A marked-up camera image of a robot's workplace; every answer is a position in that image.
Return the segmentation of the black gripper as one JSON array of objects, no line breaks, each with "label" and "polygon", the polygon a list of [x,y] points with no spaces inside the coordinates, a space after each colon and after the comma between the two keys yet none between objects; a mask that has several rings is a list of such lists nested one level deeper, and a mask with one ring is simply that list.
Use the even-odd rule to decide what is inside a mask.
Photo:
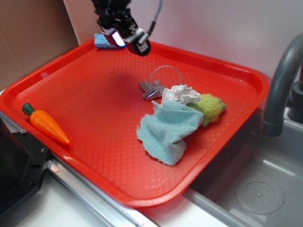
[{"label": "black gripper", "polygon": [[92,0],[98,16],[97,24],[107,41],[119,48],[126,47],[124,39],[134,35],[138,29],[128,7],[130,3],[130,0]]}]

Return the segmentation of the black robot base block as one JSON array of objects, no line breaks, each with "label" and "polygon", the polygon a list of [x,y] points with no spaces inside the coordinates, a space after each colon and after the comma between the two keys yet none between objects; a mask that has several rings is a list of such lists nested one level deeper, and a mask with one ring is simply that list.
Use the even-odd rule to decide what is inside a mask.
[{"label": "black robot base block", "polygon": [[50,150],[29,132],[11,132],[0,122],[0,216],[37,193]]}]

